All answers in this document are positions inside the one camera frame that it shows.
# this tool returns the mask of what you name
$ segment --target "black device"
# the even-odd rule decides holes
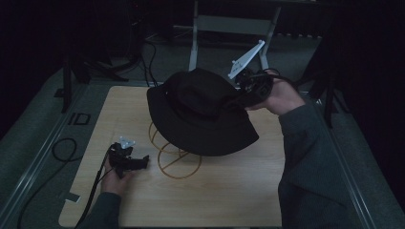
[[[240,86],[241,93],[236,102],[241,107],[250,107],[265,101],[271,94],[274,76],[265,71],[254,73],[248,68],[243,69],[235,77],[235,83]]]
[[[149,156],[142,159],[131,158],[133,147],[122,149],[121,144],[114,143],[108,149],[110,165],[116,169],[120,178],[123,177],[123,172],[132,170],[146,169],[149,162]]]

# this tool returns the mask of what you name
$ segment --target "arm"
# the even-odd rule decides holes
[[[111,168],[108,158],[104,168],[105,175],[101,181],[101,194],[98,196],[92,212],[76,228],[119,228],[119,206],[127,183],[134,176],[134,172],[127,173],[120,179],[116,171]]]
[[[247,110],[266,108],[279,116],[285,170],[279,184],[283,228],[352,228],[350,197],[328,133],[314,107],[283,80],[270,97]]]

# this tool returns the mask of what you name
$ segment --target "cable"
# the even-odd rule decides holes
[[[104,175],[98,180],[98,183],[100,183],[100,182],[104,179],[105,176],[107,176],[111,171],[113,171],[113,170],[115,170],[115,169],[116,169],[116,167],[113,167],[113,168],[111,168],[109,171],[106,171],[106,172],[104,173]]]
[[[152,63],[153,63],[153,61],[155,59],[157,49],[156,49],[156,46],[154,44],[152,44],[151,42],[145,41],[145,43],[152,46],[154,51],[153,51],[151,60],[149,61],[149,67],[146,66],[145,58],[143,56],[140,58],[141,61],[142,61],[142,65],[143,65],[144,78],[145,78],[147,86],[150,87],[149,80],[148,80],[148,73],[149,73],[149,76],[152,79],[152,82],[153,82],[154,86],[157,87],[158,86],[158,81],[155,79],[155,77],[152,74]]]
[[[62,142],[62,141],[72,141],[72,143],[74,144],[74,148],[71,152],[71,154],[69,155],[69,157],[67,159],[63,159],[60,158],[59,156],[56,155],[55,152],[55,148],[56,146]],[[51,180],[53,179],[69,162],[73,162],[73,161],[77,161],[82,159],[82,156],[77,157],[77,158],[73,158],[75,153],[77,150],[77,143],[73,138],[70,137],[66,137],[66,138],[61,138],[59,140],[56,141],[56,143],[53,145],[52,147],[52,153],[53,156],[56,160],[62,161],[64,162],[64,164],[62,166],[60,166],[47,180],[45,180],[44,183],[42,183],[38,189],[35,190],[35,192],[32,194],[32,196],[27,200],[27,202],[24,204],[24,206],[22,207],[21,213],[18,217],[18,222],[17,222],[17,228],[20,229],[21,228],[21,223],[22,223],[22,218],[24,216],[25,211],[27,210],[28,206],[30,205],[31,201],[33,200],[33,198],[35,198],[35,196],[42,190],[42,188]]]
[[[105,156],[104,156],[104,158],[102,160],[100,169],[97,172],[95,182],[93,183],[93,187],[92,187],[92,191],[91,191],[91,193],[89,195],[89,199],[87,200],[86,207],[84,208],[83,214],[81,215],[80,219],[78,220],[77,225],[75,226],[75,228],[77,228],[77,226],[80,225],[80,223],[82,223],[84,221],[84,219],[87,217],[87,213],[89,212],[90,207],[91,207],[92,202],[93,202],[93,198],[95,197],[97,185],[101,181],[100,177],[101,177],[102,168],[104,167],[105,161],[107,160],[107,156],[108,156],[108,152],[110,151],[110,148],[105,153]]]

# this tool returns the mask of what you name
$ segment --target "hand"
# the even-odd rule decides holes
[[[305,105],[304,99],[301,98],[289,83],[281,79],[274,79],[270,96],[265,101],[245,109],[247,111],[254,111],[266,108],[273,114],[283,115],[303,105]]]
[[[126,186],[129,180],[134,177],[135,172],[131,171],[124,174],[123,178],[119,178],[116,170],[111,170],[112,167],[110,165],[110,160],[108,157],[105,161],[104,168],[104,174],[108,174],[105,174],[104,179],[101,181],[101,192],[114,193],[119,195],[120,197],[123,197]]]

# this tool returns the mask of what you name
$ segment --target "wire hat stand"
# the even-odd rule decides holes
[[[199,171],[203,157],[175,147],[159,134],[153,122],[149,126],[149,140],[159,150],[158,165],[160,171],[167,177],[186,179]]]

